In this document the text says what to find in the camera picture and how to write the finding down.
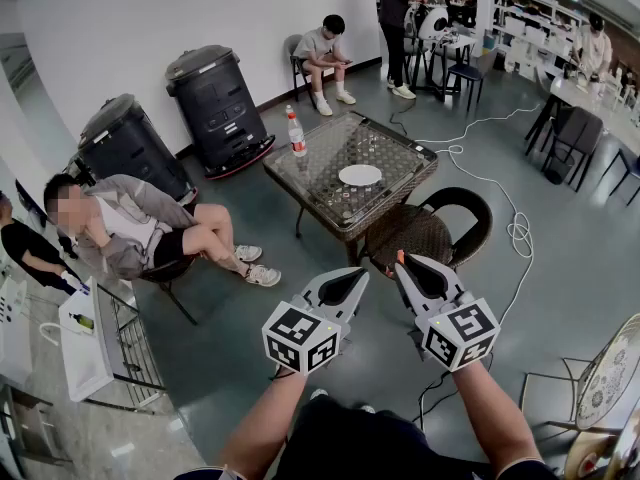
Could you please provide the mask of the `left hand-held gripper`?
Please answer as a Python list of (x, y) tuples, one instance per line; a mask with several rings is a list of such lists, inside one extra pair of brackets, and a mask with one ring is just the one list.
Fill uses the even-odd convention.
[(310, 374), (339, 355), (369, 283), (362, 267), (313, 278), (290, 302), (280, 302), (262, 327), (266, 357), (288, 370)]

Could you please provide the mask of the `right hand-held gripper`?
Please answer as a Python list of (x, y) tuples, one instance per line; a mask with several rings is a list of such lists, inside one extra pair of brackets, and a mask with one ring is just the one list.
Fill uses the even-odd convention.
[(433, 358), (455, 372), (487, 356), (500, 324), (484, 298), (463, 290), (457, 273), (445, 264), (406, 254), (395, 264), (403, 301), (415, 315), (409, 336), (422, 358)]

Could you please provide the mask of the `white plate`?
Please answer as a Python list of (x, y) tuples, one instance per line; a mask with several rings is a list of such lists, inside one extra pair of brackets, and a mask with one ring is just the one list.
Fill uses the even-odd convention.
[(367, 187), (380, 182), (382, 172), (373, 165), (354, 164), (341, 169), (338, 177), (339, 180), (346, 185)]

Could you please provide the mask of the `person's right forearm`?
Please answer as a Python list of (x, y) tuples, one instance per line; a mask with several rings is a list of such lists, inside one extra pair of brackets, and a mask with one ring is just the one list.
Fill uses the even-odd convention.
[(452, 377), (496, 476), (519, 462), (542, 461), (523, 413), (480, 361), (456, 370)]

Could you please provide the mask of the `person's left forearm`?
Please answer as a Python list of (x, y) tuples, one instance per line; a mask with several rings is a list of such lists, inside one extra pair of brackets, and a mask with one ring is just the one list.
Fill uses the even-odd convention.
[(306, 383), (297, 372), (278, 374), (231, 433), (216, 464), (246, 480), (262, 480), (284, 444)]

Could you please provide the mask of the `dark wicker chair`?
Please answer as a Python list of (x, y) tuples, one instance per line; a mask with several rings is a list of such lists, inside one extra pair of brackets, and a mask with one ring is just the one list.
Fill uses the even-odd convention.
[[(476, 222), (457, 241), (437, 212), (448, 206), (468, 211)], [(474, 257), (488, 241), (493, 214), (485, 200), (461, 187), (446, 187), (418, 205), (397, 204), (372, 224), (364, 235), (359, 259), (367, 258), (391, 276), (397, 252), (415, 253), (457, 269)]]

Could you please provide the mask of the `glass-topped wicker table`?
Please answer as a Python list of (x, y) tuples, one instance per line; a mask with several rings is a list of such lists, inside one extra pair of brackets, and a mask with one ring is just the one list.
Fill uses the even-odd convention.
[[(305, 134), (307, 153), (274, 150), (264, 169), (299, 205), (346, 247), (348, 264), (359, 264), (358, 242), (367, 229), (433, 175), (436, 153), (358, 113), (346, 112)], [(382, 172), (367, 187), (342, 183), (338, 173), (354, 164)]]

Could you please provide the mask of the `person's dark clothing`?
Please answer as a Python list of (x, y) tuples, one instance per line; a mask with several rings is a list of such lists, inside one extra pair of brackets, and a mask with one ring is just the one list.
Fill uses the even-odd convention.
[(558, 480), (524, 459), (496, 474), (485, 463), (437, 454), (411, 422), (347, 408), (319, 395), (300, 410), (269, 480)]

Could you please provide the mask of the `clear water bottle red cap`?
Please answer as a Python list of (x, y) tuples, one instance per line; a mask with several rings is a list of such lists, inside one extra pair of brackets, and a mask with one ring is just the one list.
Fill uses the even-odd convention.
[(307, 153), (304, 130), (291, 105), (286, 106), (288, 118), (288, 135), (292, 151), (296, 157), (303, 157)]

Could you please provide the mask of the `dark low chair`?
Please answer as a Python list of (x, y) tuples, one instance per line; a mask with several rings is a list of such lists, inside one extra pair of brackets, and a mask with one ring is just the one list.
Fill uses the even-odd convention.
[(163, 293), (173, 302), (176, 308), (184, 315), (184, 317), (194, 326), (198, 325), (196, 319), (184, 307), (180, 300), (173, 293), (173, 282), (188, 272), (195, 262), (194, 256), (186, 256), (179, 260), (171, 261), (165, 265), (148, 269), (141, 273), (140, 278), (144, 281), (157, 285)]

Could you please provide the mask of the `ornate metal patio chair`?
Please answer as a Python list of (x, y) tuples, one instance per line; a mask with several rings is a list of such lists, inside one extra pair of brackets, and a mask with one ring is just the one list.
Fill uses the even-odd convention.
[(548, 420), (562, 434), (576, 434), (560, 480), (640, 480), (640, 397), (621, 428), (602, 424), (616, 408), (640, 372), (640, 313), (631, 316), (576, 377), (571, 365), (578, 358), (564, 357), (564, 377), (528, 372), (519, 406), (525, 406), (529, 381), (534, 378), (567, 382), (571, 388), (569, 419)]

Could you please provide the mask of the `black metal chair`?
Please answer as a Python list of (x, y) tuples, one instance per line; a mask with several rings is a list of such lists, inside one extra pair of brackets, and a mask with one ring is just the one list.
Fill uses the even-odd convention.
[(602, 137), (604, 129), (602, 120), (585, 109), (570, 106), (550, 94), (525, 137), (528, 142), (526, 156), (534, 149), (545, 127), (548, 127), (548, 130), (540, 152), (543, 153), (546, 146), (549, 148), (541, 172), (543, 173), (551, 165), (571, 165), (571, 171), (567, 174), (565, 181), (571, 174), (567, 184), (578, 192), (584, 183)]

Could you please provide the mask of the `dark blue chair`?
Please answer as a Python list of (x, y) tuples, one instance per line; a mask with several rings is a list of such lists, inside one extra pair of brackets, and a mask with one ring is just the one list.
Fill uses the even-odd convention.
[(495, 60), (497, 58), (498, 53), (499, 53), (499, 49), (494, 48), (490, 52), (478, 57), (475, 65), (465, 64), (464, 62), (462, 62), (462, 63), (457, 63), (448, 69), (446, 82), (449, 82), (450, 76), (454, 75), (458, 78), (464, 79), (469, 83), (469, 96), (468, 96), (467, 110), (470, 110), (471, 108), (471, 98), (472, 98), (474, 86), (476, 83), (479, 84), (477, 97), (476, 97), (476, 104), (479, 104), (483, 86), (484, 86), (484, 79), (486, 75), (489, 73), (489, 71), (494, 67)]

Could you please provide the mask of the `grey folding chair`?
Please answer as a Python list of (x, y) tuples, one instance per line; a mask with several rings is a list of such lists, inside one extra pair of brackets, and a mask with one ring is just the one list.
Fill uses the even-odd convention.
[(293, 79), (293, 95), (296, 101), (299, 101), (300, 86), (298, 84), (298, 78), (302, 78), (303, 87), (306, 90), (311, 104), (314, 109), (317, 109), (317, 102), (314, 96), (310, 81), (307, 79), (307, 73), (303, 68), (303, 61), (295, 54), (296, 48), (302, 39), (301, 34), (294, 34), (287, 37), (284, 41), (285, 54), (288, 57), (291, 67), (291, 74)]

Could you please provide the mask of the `long light work table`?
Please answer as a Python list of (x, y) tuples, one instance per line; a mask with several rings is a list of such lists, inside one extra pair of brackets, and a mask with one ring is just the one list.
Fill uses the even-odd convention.
[(640, 113), (623, 107), (620, 102), (610, 102), (598, 96), (597, 89), (581, 88), (571, 79), (554, 78), (550, 93), (564, 103), (580, 107), (594, 114), (603, 122), (604, 129), (619, 139), (634, 154), (640, 155)]

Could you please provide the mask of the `small white table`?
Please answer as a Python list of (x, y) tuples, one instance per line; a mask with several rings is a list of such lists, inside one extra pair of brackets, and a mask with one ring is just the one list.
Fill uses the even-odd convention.
[(463, 85), (462, 76), (451, 69), (458, 64), (470, 64), (475, 44), (474, 38), (454, 33), (446, 34), (439, 40), (414, 39), (409, 54), (413, 62), (409, 74), (410, 89), (430, 92), (442, 102), (448, 96), (459, 94)]

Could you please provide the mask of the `white cabinet box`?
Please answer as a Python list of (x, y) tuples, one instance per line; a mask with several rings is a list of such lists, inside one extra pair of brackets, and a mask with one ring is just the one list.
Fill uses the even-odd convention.
[(88, 295), (76, 292), (58, 310), (68, 393), (76, 403), (88, 400), (114, 381), (99, 308), (100, 286), (93, 277), (87, 285)]

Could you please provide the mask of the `white round robot head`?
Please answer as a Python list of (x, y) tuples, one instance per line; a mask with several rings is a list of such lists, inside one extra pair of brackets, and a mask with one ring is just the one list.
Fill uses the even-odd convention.
[(446, 5), (410, 4), (404, 18), (405, 37), (433, 40), (442, 37), (449, 23)]

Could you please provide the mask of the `white storage shelving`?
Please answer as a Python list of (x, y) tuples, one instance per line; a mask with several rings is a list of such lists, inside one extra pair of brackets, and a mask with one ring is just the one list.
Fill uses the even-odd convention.
[(557, 0), (495, 0), (492, 31), (504, 67), (532, 80), (553, 78), (571, 60), (574, 40), (588, 17)]

